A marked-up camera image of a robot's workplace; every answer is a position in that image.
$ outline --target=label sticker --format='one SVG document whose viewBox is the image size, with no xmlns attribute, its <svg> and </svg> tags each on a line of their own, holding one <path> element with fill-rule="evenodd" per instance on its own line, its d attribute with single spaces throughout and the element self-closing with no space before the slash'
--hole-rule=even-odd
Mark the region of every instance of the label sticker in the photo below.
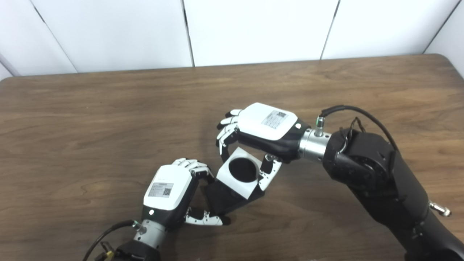
<svg viewBox="0 0 464 261">
<path fill-rule="evenodd" d="M 153 183 L 148 196 L 166 197 L 169 198 L 174 183 Z"/>
<path fill-rule="evenodd" d="M 272 111 L 269 115 L 264 119 L 261 124 L 269 126 L 273 129 L 277 129 L 277 127 L 284 122 L 284 120 L 288 117 L 286 113 L 281 111 Z"/>
</svg>

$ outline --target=black hole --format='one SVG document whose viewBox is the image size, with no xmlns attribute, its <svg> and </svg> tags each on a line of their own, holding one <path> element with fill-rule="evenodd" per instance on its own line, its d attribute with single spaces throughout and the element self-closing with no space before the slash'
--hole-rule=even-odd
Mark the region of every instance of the black hole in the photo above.
<svg viewBox="0 0 464 261">
<path fill-rule="evenodd" d="M 236 158 L 230 161 L 229 171 L 232 177 L 241 182 L 253 182 L 256 180 L 257 172 L 253 161 L 247 158 Z"/>
<path fill-rule="evenodd" d="M 385 156 L 384 156 L 382 153 L 380 153 L 380 152 L 377 152 L 377 153 L 380 155 L 380 157 L 381 157 L 383 160 L 385 160 Z"/>
</svg>

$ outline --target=fingertip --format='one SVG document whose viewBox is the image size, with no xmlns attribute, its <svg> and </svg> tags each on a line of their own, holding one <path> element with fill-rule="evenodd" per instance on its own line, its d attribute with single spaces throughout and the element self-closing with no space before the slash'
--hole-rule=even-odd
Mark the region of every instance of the fingertip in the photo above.
<svg viewBox="0 0 464 261">
<path fill-rule="evenodd" d="M 224 128 L 224 126 L 225 126 L 224 124 L 219 123 L 219 124 L 216 126 L 216 129 L 221 130 L 222 128 Z"/>
</svg>

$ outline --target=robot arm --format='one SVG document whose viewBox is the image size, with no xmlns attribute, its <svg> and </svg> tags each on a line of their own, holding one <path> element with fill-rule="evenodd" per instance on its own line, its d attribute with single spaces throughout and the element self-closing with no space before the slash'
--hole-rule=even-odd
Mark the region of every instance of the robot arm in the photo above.
<svg viewBox="0 0 464 261">
<path fill-rule="evenodd" d="M 341 110 L 364 114 L 384 131 L 389 142 L 366 132 L 357 118 L 347 129 L 325 133 L 326 116 Z M 223 160 L 228 157 L 228 145 L 238 141 L 279 162 L 299 158 L 321 162 L 332 179 L 346 184 L 368 213 L 391 230 L 405 248 L 407 261 L 464 261 L 464 244 L 430 209 L 442 216 L 451 212 L 428 200 L 391 135 L 368 112 L 352 106 L 331 107 L 322 111 L 314 129 L 291 112 L 259 103 L 232 110 L 227 116 L 218 125 L 218 129 L 223 127 L 217 137 Z M 361 132 L 354 130 L 356 122 Z"/>
<path fill-rule="evenodd" d="M 107 242 L 102 242 L 105 252 L 95 260 L 159 261 L 159 248 L 164 238 L 183 223 L 206 226 L 230 224 L 228 217 L 212 215 L 208 211 L 189 206 L 200 179 L 206 179 L 208 183 L 215 181 L 208 166 L 195 159 L 180 158 L 171 165 L 161 166 L 143 198 L 143 221 L 138 223 L 129 220 L 107 230 L 91 246 L 84 261 L 105 235 L 124 226 L 136 229 L 133 240 L 119 246 L 115 251 Z"/>
</svg>

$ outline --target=black cable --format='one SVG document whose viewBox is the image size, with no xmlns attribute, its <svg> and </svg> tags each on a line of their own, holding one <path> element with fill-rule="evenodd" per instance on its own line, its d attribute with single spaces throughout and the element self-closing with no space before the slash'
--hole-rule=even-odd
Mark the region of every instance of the black cable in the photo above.
<svg viewBox="0 0 464 261">
<path fill-rule="evenodd" d="M 105 232 L 103 232 L 103 234 L 101 234 L 96 240 L 95 242 L 93 242 L 93 244 L 90 246 L 89 250 L 87 250 L 87 253 L 85 253 L 85 256 L 84 258 L 82 259 L 82 261 L 87 261 L 87 259 L 89 258 L 90 254 L 92 253 L 93 249 L 98 245 L 98 243 L 104 238 L 106 237 L 109 233 L 115 231 L 116 229 L 120 229 L 120 228 L 124 228 L 124 227 L 132 227 L 132 224 L 134 224 L 134 220 L 126 220 L 126 221 L 122 221 L 122 222 L 119 222 L 117 224 L 114 224 L 113 226 L 111 226 L 111 228 L 109 228 L 108 230 L 106 230 Z"/>
<path fill-rule="evenodd" d="M 373 121 L 383 131 L 383 133 L 385 133 L 385 136 L 387 137 L 387 139 L 390 142 L 390 144 L 392 145 L 392 147 L 396 151 L 398 151 L 398 152 L 400 151 L 398 149 L 398 146 L 396 145 L 396 142 L 393 139 L 392 135 L 388 132 L 387 128 L 385 128 L 385 126 L 378 119 L 376 119 L 374 116 L 372 116 L 372 114 L 370 114 L 369 112 L 367 112 L 367 111 L 365 111 L 363 109 L 360 109 L 360 108 L 355 107 L 355 106 L 350 106 L 350 105 L 337 105 L 337 106 L 333 106 L 333 107 L 327 108 L 325 110 L 322 110 L 319 117 L 327 117 L 328 115 L 330 115 L 330 114 L 332 114 L 332 113 L 334 113 L 336 111 L 344 111 L 344 110 L 356 111 L 356 112 L 359 112 L 360 114 L 366 116 L 367 118 L 369 118 L 371 121 Z"/>
</svg>

